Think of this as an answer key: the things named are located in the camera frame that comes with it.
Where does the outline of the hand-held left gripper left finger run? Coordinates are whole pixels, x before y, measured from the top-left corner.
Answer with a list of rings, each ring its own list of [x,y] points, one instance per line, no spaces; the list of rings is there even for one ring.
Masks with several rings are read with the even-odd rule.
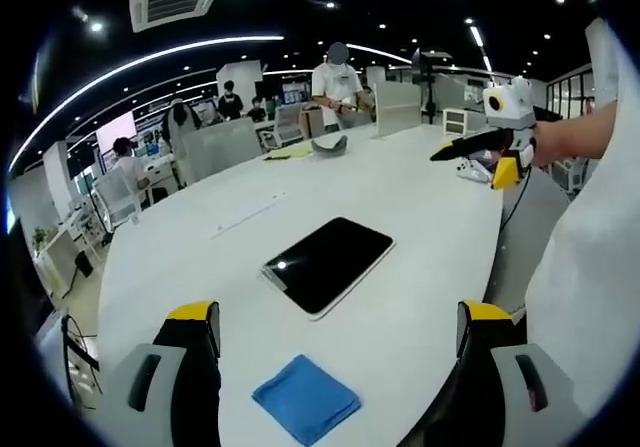
[[[220,310],[199,301],[170,312],[151,343],[111,372],[97,431],[109,446],[219,446]]]

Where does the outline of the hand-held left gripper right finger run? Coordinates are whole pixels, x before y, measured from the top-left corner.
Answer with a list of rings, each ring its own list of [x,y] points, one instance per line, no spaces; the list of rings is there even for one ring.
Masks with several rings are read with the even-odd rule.
[[[525,321],[462,300],[456,360],[418,426],[423,446],[566,446],[576,433],[573,386],[527,340]]]

